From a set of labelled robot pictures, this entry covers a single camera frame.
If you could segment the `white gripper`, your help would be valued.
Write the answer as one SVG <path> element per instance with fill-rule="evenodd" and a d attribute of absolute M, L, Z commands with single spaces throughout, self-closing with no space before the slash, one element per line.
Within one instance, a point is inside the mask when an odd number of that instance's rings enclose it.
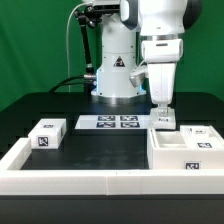
<path fill-rule="evenodd" d="M 173 97 L 177 62 L 183 55 L 183 40 L 146 40 L 141 43 L 141 53 L 147 64 L 152 103 L 158 104 L 159 116 L 166 116 L 166 105 Z"/>

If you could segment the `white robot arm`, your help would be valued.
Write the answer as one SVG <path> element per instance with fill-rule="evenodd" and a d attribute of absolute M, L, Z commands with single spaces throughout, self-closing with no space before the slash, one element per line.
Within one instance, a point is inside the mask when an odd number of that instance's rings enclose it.
<path fill-rule="evenodd" d="M 86 27 L 101 27 L 102 63 L 92 97 L 108 103 L 150 95 L 152 112 L 170 113 L 181 35 L 198 19 L 202 0 L 82 0 Z M 142 89 L 144 80 L 150 90 Z"/>

